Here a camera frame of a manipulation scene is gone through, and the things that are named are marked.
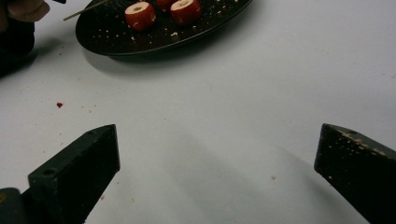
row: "hand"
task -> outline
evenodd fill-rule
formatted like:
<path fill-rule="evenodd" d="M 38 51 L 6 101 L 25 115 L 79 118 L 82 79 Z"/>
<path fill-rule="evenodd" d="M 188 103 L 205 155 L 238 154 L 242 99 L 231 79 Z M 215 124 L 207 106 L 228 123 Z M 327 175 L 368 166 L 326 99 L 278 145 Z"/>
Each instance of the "hand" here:
<path fill-rule="evenodd" d="M 50 6 L 44 0 L 16 0 L 7 6 L 4 0 L 0 0 L 0 32 L 8 28 L 7 17 L 16 21 L 34 22 L 41 20 L 49 11 Z"/>

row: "white surface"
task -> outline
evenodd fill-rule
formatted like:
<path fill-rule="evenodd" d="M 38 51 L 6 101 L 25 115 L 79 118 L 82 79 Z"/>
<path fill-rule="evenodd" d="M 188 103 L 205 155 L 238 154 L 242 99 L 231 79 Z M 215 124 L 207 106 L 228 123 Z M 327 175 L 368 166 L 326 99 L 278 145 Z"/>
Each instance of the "white surface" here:
<path fill-rule="evenodd" d="M 396 148 L 395 1 L 254 0 L 192 45 L 121 60 L 62 21 L 88 1 L 49 3 L 35 60 L 0 77 L 0 188 L 115 123 L 121 171 L 88 224 L 366 223 L 313 163 L 325 122 Z"/>

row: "black plate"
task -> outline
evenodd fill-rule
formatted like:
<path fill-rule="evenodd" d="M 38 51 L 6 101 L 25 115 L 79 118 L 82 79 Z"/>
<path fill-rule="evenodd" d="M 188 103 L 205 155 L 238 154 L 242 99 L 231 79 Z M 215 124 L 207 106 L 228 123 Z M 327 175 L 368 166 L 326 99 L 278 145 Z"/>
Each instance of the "black plate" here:
<path fill-rule="evenodd" d="M 93 0 L 87 7 L 98 3 Z M 122 56 L 151 53 L 188 43 L 216 30 L 239 12 L 251 0 L 200 0 L 203 16 L 196 23 L 177 26 L 169 14 L 157 10 L 157 21 L 144 33 L 130 29 L 124 11 L 136 0 L 110 0 L 82 13 L 77 22 L 76 36 L 85 49 L 107 56 Z"/>

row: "wooden skewer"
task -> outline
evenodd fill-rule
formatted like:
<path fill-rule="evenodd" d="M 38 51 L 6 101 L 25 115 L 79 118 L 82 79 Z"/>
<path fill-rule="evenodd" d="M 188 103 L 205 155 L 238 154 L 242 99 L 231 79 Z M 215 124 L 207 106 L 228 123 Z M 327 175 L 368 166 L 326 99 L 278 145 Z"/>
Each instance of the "wooden skewer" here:
<path fill-rule="evenodd" d="M 110 0 L 102 0 L 102 1 L 100 1 L 100 2 L 98 2 L 98 3 L 96 3 L 96 4 L 94 4 L 94 5 L 92 5 L 92 6 L 90 6 L 90 7 L 87 7 L 87 8 L 85 8 L 85 9 L 81 10 L 80 12 L 76 12 L 75 14 L 73 14 L 73 15 L 71 15 L 71 16 L 68 16 L 68 17 L 64 18 L 64 21 L 70 20 L 70 19 L 72 19 L 73 17 L 76 17 L 76 16 L 78 16 L 79 14 L 81 14 L 81 13 L 83 13 L 83 12 L 86 12 L 86 11 L 88 11 L 88 10 L 93 9 L 94 7 L 99 7 L 100 5 L 102 5 L 103 3 L 106 3 L 106 2 L 108 2 L 108 1 L 110 1 Z"/>

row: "apple slice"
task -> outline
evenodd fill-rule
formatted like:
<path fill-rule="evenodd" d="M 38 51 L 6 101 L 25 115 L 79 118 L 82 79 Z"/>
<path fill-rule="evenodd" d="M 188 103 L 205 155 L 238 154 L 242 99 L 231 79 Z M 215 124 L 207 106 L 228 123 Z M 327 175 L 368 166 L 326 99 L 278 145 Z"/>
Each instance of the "apple slice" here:
<path fill-rule="evenodd" d="M 125 9 L 125 19 L 132 29 L 141 32 L 154 25 L 157 16 L 152 4 L 138 2 Z"/>
<path fill-rule="evenodd" d="M 171 6 L 171 16 L 178 25 L 189 25 L 202 16 L 198 0 L 178 0 Z"/>
<path fill-rule="evenodd" d="M 169 12 L 172 4 L 174 4 L 177 0 L 155 0 L 157 7 L 164 13 Z"/>

